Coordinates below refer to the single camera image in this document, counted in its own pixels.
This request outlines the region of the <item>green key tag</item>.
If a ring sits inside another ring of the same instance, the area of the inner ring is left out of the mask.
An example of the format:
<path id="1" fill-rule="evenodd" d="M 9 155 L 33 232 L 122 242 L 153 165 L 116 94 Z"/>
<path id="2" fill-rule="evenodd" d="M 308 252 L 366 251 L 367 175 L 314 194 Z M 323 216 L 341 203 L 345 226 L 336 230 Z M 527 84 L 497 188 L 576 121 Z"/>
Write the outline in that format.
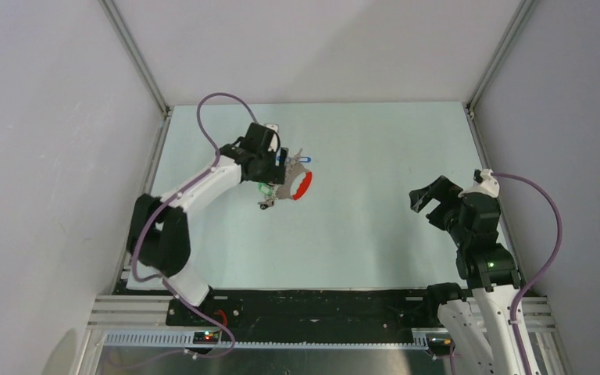
<path id="1" fill-rule="evenodd" d="M 259 183 L 258 189 L 265 198 L 272 198 L 275 195 L 277 186 L 275 184 Z"/>

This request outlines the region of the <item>metal key holder red handle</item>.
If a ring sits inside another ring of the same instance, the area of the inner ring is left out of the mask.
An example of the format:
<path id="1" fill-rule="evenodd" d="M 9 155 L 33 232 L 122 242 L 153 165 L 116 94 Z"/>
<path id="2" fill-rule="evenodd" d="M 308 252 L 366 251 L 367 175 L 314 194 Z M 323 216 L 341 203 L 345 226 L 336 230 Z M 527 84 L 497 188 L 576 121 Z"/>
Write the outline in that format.
<path id="1" fill-rule="evenodd" d="M 277 187 L 274 198 L 298 201 L 309 190 L 313 182 L 313 172 L 303 163 L 289 166 L 285 173 L 284 182 Z"/>

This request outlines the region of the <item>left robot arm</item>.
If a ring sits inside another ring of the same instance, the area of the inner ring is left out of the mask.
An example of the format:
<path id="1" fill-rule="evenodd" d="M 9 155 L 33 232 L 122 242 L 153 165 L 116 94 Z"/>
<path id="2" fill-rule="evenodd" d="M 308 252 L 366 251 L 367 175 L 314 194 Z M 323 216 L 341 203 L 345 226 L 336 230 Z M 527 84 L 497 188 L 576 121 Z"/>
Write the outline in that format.
<path id="1" fill-rule="evenodd" d="M 209 284 L 191 263 L 190 220 L 210 203 L 244 181 L 283 184 L 285 157 L 276 124 L 251 123 L 243 137 L 219 148 L 205 170 L 161 196 L 140 195 L 127 236 L 127 251 L 135 266 L 156 270 L 166 288 L 187 302 L 185 314 L 197 325 L 216 315 L 206 298 Z"/>

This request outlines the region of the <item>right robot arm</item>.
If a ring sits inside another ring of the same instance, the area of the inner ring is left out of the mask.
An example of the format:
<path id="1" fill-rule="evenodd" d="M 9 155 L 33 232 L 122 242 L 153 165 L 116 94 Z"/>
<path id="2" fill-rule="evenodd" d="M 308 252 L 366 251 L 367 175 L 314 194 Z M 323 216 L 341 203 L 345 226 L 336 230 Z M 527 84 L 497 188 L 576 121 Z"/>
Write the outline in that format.
<path id="1" fill-rule="evenodd" d="M 477 170 L 466 189 L 440 176 L 409 192 L 410 208 L 420 212 L 430 201 L 429 224 L 448 233 L 456 246 L 455 265 L 477 303 L 484 324 L 473 318 L 456 283 L 427 287 L 424 319 L 445 327 L 452 351 L 459 350 L 475 374 L 539 374 L 523 317 L 520 272 L 512 254 L 498 242 L 500 186 L 491 170 Z"/>

